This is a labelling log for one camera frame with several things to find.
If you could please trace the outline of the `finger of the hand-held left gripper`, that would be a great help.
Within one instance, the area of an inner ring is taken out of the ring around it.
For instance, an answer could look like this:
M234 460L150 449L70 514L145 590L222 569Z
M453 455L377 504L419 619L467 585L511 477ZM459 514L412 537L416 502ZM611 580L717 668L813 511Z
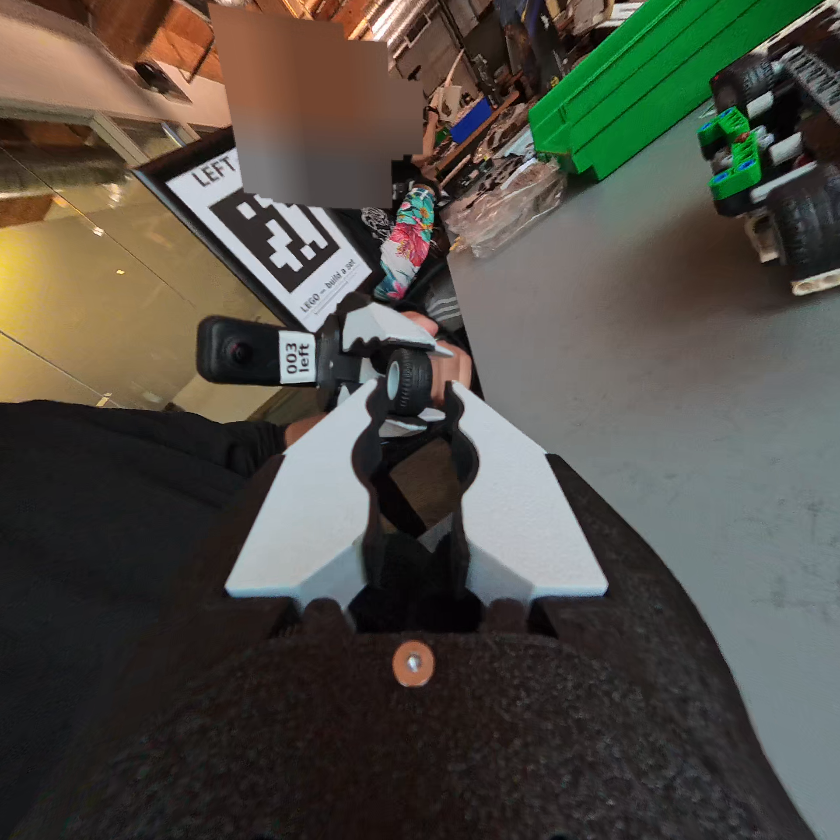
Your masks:
M455 356L422 323L399 311L385 306L364 306L346 314L343 353L366 356L387 348L420 350L437 358Z
M377 408L377 418L382 420L380 436L415 436L441 424L446 419L444 411L426 407L418 415L398 415L389 408Z

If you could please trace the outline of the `small blue crate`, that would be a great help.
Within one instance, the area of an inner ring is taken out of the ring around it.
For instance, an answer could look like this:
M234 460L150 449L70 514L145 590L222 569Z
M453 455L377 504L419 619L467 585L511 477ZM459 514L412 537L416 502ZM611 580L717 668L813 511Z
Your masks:
M473 132L492 117L494 111L495 109L486 97L471 102L457 115L449 129L452 141L455 144L467 141Z

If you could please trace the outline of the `black round device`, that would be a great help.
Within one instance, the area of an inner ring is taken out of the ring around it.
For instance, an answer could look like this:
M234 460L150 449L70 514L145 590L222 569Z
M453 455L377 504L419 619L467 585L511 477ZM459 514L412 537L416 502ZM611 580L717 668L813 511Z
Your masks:
M192 104L192 100L154 60L142 59L133 64L133 70L149 90L171 102Z

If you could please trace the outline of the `clear plastic bag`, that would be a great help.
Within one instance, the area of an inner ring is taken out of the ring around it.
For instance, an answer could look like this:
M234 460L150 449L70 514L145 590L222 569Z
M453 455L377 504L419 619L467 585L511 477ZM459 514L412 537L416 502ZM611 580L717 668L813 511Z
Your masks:
M451 252L495 255L563 203L568 181L555 162L534 157L488 171L443 211Z

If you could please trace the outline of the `person's left hand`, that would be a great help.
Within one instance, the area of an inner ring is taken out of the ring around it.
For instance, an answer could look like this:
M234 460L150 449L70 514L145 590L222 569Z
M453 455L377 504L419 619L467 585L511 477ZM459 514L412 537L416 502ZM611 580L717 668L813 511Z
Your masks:
M449 356L429 355L432 367L432 405L435 408L442 408L447 382L459 382L465 388L470 389L473 378L473 360L467 351L455 344L453 338L444 336L437 323L432 319L414 311L406 311L403 315L435 338L440 348L444 348L451 353Z

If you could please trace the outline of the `black green lego truck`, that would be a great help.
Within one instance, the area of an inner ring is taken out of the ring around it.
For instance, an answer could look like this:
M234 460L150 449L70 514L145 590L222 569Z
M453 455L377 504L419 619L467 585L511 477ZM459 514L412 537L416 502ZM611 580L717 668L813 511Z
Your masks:
M743 219L798 297L839 282L838 28L836 5L720 70L696 133L717 214Z

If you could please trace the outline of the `printed marker sign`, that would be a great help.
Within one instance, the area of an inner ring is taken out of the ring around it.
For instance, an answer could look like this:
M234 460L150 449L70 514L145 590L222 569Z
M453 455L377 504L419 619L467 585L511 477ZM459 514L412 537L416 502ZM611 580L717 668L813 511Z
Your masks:
M317 333L372 276L330 211L245 190L231 129L133 175L290 329Z

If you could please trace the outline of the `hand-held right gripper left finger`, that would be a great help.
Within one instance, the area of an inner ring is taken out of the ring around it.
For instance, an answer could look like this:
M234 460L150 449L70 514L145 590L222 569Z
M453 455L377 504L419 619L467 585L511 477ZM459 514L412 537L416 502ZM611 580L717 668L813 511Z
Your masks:
M371 477L382 462L383 380L352 396L287 448L225 582L235 599L319 599L346 613L382 563Z

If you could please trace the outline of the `small black lego wheel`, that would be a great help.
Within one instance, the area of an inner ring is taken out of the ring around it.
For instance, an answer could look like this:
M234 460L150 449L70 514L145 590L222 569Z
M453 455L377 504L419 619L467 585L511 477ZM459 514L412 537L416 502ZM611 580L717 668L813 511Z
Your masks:
M418 417L432 405L433 367L426 352L397 349L388 360L385 389L390 413Z

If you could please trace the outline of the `green plastic bin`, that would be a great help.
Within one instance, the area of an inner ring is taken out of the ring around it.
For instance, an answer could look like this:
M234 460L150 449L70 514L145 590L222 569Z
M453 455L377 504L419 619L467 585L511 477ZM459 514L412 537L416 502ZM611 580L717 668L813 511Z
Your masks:
M645 2L530 109L535 154L605 179L707 101L718 71L816 5Z

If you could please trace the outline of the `cluttered wooden table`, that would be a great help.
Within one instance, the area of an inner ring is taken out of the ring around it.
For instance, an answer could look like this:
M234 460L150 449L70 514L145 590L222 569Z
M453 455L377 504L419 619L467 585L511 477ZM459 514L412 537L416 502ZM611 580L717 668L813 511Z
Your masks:
M470 173L484 161L501 156L501 150L527 126L529 111L537 101L537 97L524 98L513 88L499 107L490 108L475 125L467 125L462 140L450 139L434 153L427 166L434 179L445 187L461 172Z

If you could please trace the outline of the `person's black clothing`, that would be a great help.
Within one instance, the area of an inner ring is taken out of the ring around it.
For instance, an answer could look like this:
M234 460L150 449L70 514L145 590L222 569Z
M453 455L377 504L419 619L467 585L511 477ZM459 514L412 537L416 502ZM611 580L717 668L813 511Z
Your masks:
M2 403L2 838L217 514L290 441L267 422Z

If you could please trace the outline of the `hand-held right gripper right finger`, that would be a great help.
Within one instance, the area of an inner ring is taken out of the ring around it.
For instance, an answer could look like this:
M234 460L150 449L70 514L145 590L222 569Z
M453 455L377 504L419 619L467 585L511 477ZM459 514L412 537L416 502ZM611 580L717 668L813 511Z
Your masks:
M604 596L606 576L549 454L459 382L446 384L444 409L459 493L449 533L455 590L487 606Z

